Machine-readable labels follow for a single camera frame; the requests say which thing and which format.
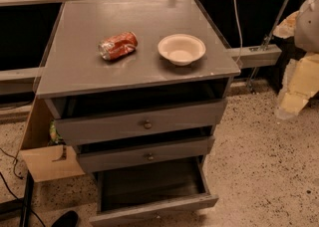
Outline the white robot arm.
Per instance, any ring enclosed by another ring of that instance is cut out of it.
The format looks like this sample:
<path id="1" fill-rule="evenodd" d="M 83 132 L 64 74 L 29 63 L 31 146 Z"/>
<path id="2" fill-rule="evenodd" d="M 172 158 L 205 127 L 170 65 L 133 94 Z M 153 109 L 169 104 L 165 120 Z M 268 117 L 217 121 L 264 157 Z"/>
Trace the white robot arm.
<path id="1" fill-rule="evenodd" d="M 294 37 L 297 48 L 306 52 L 286 66 L 275 115 L 280 119 L 297 116 L 319 92 L 319 0 L 306 0 L 275 29 L 282 39 Z"/>

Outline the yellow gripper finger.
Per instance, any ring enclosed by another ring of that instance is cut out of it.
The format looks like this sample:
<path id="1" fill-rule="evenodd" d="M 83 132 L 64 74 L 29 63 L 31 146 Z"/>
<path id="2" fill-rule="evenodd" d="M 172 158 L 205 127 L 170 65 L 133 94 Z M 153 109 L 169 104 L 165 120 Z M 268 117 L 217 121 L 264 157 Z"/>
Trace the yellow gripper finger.
<path id="1" fill-rule="evenodd" d="M 277 38 L 287 39 L 294 36 L 296 26 L 296 18 L 299 12 L 295 11 L 287 16 L 273 31 L 273 35 Z"/>
<path id="2" fill-rule="evenodd" d="M 299 115 L 309 100 L 319 92 L 319 54 L 307 53 L 286 66 L 275 115 L 289 119 Z"/>

